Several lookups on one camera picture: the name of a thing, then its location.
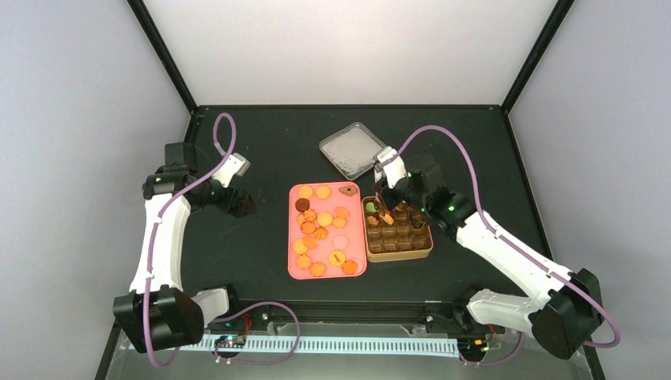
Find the gold cookie tin box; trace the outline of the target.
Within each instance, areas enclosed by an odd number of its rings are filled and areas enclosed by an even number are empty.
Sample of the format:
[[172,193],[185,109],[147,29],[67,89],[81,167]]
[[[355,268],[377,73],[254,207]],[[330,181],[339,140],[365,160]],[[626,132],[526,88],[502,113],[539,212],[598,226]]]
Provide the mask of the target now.
[[376,201],[373,196],[362,200],[367,260],[382,263],[427,258],[434,248],[434,240],[423,215],[402,203],[390,211],[394,224],[389,226],[377,213],[365,212],[365,203]]

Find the pink plastic tray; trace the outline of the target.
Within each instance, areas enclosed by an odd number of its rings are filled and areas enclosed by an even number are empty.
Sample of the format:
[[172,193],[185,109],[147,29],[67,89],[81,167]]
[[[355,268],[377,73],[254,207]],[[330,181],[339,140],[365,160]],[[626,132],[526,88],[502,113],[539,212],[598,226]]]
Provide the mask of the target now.
[[[321,182],[312,184],[296,184],[289,191],[289,213],[288,213],[288,248],[287,248],[287,271],[296,280],[315,279],[337,279],[360,276],[367,268],[364,220],[362,214],[362,197],[358,188],[356,196],[345,196],[339,192],[339,187],[355,183],[351,181]],[[299,213],[294,206],[298,197],[298,188],[309,185],[313,188],[313,196],[309,199],[310,209]],[[327,185],[332,194],[328,199],[318,199],[315,189],[318,186]],[[350,215],[347,219],[338,218],[337,207],[346,207]],[[329,212],[333,215],[333,223],[326,227],[328,237],[319,241],[313,236],[313,231],[320,227],[317,223],[317,215]],[[328,254],[337,250],[332,245],[334,237],[343,235],[348,238],[349,245],[343,251],[347,261],[342,266],[333,266],[328,261]],[[298,255],[292,251],[292,243],[303,238],[309,248],[306,254]]]

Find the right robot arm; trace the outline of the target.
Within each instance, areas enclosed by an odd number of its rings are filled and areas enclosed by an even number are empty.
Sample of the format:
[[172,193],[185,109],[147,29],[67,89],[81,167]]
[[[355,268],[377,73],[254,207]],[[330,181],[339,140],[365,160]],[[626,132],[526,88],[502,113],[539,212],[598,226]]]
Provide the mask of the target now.
[[450,310],[463,332],[477,325],[498,325],[531,336],[546,352],[570,359],[605,318],[601,285],[588,269],[577,272],[510,236],[471,200],[445,185],[434,187],[428,173],[375,167],[374,190],[380,208],[401,204],[419,212],[446,237],[493,265],[523,292],[521,296],[489,289],[473,291]]

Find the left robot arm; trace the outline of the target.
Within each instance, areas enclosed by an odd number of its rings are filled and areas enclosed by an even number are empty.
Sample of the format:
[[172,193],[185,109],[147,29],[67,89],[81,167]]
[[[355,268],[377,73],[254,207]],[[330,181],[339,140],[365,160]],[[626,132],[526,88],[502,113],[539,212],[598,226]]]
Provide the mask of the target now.
[[184,293],[181,259],[184,232],[193,210],[215,205],[241,218],[256,212],[252,196],[231,187],[249,161],[226,154],[213,172],[196,177],[195,147],[165,146],[165,164],[142,186],[146,228],[138,269],[129,293],[115,298],[113,315],[137,352],[148,353],[196,344],[207,325],[229,310],[226,287]]

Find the brown flower cookie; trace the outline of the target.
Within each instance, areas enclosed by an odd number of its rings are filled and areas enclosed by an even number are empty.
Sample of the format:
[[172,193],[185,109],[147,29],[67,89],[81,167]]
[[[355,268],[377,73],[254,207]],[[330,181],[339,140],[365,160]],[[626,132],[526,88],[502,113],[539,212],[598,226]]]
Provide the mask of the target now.
[[349,197],[356,196],[358,194],[358,187],[353,184],[343,185],[339,187],[339,192]]

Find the beige round cookie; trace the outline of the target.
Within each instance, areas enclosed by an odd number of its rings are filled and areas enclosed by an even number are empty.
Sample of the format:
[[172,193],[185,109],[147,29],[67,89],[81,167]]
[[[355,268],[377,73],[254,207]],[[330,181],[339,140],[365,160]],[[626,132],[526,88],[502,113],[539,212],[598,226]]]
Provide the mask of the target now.
[[335,209],[335,214],[338,218],[347,219],[350,215],[350,212],[346,207],[337,207]]

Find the clear plastic lid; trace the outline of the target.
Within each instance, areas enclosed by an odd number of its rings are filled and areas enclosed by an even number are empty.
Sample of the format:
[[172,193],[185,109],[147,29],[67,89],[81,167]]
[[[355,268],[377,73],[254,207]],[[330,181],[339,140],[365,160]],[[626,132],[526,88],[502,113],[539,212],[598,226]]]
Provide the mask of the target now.
[[322,154],[348,180],[372,169],[375,155],[386,147],[363,123],[355,122],[319,143]]

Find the dark chocolate cookie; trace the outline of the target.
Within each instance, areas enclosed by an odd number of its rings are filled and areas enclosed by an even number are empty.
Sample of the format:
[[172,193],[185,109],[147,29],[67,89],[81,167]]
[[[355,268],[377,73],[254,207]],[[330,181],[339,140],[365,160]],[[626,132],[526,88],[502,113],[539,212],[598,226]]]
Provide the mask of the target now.
[[310,209],[310,202],[309,202],[309,199],[307,199],[307,198],[298,198],[298,199],[295,201],[294,206],[295,206],[295,209],[296,209],[299,213],[303,213],[303,212],[307,211],[308,209]]

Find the orange round cookie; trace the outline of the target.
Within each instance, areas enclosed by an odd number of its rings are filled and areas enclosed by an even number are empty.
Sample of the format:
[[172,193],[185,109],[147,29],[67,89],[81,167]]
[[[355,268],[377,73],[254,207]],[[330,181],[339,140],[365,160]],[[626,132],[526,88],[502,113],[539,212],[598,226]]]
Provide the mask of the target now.
[[333,223],[333,215],[329,212],[322,212],[317,215],[317,223],[321,227],[328,227]]
[[321,185],[321,186],[318,186],[318,187],[315,189],[315,196],[316,196],[318,199],[321,199],[321,200],[326,200],[326,199],[328,199],[328,198],[330,197],[331,194],[332,194],[332,190],[331,190],[331,188],[330,188],[329,186],[327,186],[327,185]]
[[302,185],[298,188],[298,197],[304,199],[310,199],[313,196],[313,188],[309,185]]

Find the pale pink cookie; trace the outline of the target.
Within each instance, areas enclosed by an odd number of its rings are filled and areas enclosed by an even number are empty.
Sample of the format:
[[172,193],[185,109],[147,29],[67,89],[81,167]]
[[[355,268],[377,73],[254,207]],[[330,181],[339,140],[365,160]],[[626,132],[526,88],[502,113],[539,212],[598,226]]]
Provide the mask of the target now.
[[343,235],[339,235],[333,238],[332,245],[337,250],[345,250],[349,245],[349,240]]

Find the orange swirl cookie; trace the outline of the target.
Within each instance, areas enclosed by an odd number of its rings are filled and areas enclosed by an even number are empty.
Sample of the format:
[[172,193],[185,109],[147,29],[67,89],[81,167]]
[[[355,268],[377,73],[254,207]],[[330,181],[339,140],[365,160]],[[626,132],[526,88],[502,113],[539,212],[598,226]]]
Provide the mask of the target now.
[[322,226],[317,227],[317,228],[313,231],[313,236],[314,236],[317,240],[319,240],[319,241],[323,241],[323,240],[325,240],[325,239],[328,237],[328,229],[325,228],[325,227],[322,227]]

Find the yellow cookie red mark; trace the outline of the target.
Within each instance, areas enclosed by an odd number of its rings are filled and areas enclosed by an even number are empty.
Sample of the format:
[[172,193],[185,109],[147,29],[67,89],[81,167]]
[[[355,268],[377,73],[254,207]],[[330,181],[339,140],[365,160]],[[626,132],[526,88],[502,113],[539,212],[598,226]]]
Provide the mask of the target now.
[[339,267],[347,261],[347,256],[341,250],[333,250],[328,254],[328,261],[331,265]]

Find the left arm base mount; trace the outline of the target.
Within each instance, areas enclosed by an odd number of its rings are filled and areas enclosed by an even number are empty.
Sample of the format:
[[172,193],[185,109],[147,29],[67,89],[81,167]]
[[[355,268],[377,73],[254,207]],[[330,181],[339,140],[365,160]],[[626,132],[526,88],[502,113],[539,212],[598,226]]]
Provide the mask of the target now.
[[206,329],[232,334],[250,333],[263,323],[262,314],[270,311],[268,302],[241,303],[206,325]]

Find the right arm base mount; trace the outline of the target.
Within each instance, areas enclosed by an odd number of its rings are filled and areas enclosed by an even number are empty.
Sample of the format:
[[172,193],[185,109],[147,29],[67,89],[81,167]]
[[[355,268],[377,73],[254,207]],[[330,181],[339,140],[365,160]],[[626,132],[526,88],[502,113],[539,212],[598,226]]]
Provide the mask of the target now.
[[446,333],[453,337],[482,337],[506,331],[502,326],[475,322],[465,305],[453,302],[425,304],[418,321],[426,326],[429,333]]

